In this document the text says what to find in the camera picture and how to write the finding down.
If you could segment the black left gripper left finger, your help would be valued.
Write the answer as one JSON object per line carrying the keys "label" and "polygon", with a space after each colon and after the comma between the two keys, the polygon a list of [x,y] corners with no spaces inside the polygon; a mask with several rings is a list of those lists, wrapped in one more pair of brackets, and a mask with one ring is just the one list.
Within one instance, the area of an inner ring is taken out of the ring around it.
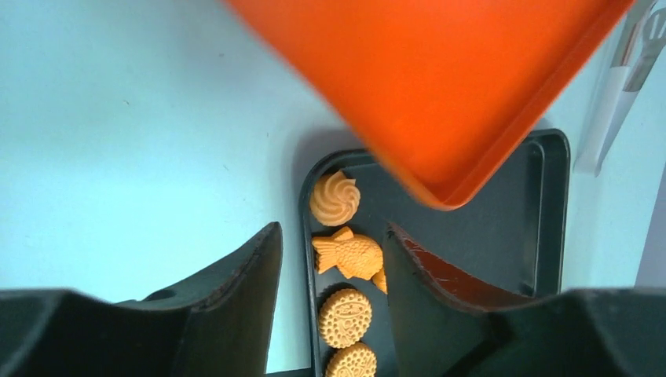
{"label": "black left gripper left finger", "polygon": [[184,314],[172,376],[263,376],[282,255],[282,227],[273,221],[191,276],[119,306]]}

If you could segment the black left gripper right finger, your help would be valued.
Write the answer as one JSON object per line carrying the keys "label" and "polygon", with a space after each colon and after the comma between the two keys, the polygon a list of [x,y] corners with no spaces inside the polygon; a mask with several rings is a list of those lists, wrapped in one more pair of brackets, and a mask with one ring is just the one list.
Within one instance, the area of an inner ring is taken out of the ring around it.
{"label": "black left gripper right finger", "polygon": [[507,343],[491,313],[535,300],[445,261],[394,223],[382,249],[400,376],[472,376]]}

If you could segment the black baking tray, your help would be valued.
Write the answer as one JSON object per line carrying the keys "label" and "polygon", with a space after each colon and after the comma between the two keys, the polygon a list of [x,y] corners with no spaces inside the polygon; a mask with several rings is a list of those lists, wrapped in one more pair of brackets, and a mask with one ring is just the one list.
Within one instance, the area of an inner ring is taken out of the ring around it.
{"label": "black baking tray", "polygon": [[314,236],[334,229],[314,218],[309,198],[325,174],[343,172],[360,190],[348,226],[381,242],[389,223],[428,251],[504,290],[543,297],[559,292],[569,189],[570,149],[560,130],[535,130],[463,207],[440,211],[414,199],[364,149],[333,152],[306,175],[298,200],[309,289],[311,373],[322,376],[334,350],[321,337],[318,312],[336,291],[354,288],[372,308],[364,342],[375,352],[377,375],[395,376],[397,364],[387,297],[371,281],[347,279],[337,269],[317,271]]}

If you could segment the orange box lid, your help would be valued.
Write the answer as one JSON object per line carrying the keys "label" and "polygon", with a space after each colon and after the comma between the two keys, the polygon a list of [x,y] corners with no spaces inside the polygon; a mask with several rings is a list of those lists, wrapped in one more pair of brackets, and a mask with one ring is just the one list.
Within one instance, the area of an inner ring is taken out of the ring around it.
{"label": "orange box lid", "polygon": [[415,197],[468,203],[629,1],[233,1]]}

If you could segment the silver metal tongs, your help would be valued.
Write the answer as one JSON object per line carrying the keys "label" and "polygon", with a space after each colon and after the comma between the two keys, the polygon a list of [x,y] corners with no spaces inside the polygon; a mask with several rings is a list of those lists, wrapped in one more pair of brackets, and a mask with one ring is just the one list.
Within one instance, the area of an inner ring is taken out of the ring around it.
{"label": "silver metal tongs", "polygon": [[653,66],[665,47],[665,2],[637,1],[625,20],[574,170],[599,175]]}

